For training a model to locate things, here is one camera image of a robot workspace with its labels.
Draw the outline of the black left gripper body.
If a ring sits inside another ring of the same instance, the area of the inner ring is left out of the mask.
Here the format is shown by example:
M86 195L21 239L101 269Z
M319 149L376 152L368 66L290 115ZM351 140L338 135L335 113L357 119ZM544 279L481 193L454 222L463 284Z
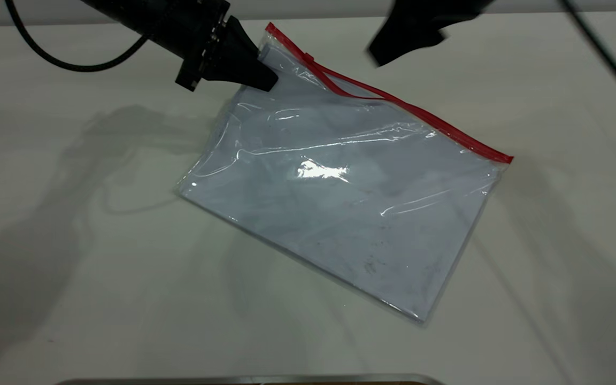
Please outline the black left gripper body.
M227 1L146 1L151 40L182 59L176 83L194 91L201 80L224 80Z

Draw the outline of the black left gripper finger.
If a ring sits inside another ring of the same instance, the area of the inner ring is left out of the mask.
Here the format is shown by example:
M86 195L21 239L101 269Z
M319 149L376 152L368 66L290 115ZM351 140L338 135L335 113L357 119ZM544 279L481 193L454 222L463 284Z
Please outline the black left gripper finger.
M234 16L225 21L223 46L233 56L257 57L259 49L249 38L241 22Z
M254 55L222 55L207 64L203 71L203 79L237 83L270 91L279 77Z

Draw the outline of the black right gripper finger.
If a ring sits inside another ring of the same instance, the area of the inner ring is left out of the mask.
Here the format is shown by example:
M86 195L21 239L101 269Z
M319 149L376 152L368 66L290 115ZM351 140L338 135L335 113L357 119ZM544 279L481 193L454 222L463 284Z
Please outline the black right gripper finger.
M367 53L381 67L412 51L440 44L446 38L442 30L448 26L447 22L386 21L369 43Z

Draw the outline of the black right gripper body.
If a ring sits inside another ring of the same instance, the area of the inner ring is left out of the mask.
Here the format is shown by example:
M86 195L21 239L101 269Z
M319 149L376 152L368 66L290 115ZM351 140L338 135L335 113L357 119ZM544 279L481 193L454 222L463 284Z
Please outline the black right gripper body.
M479 17L493 1L395 1L387 25L434 30Z

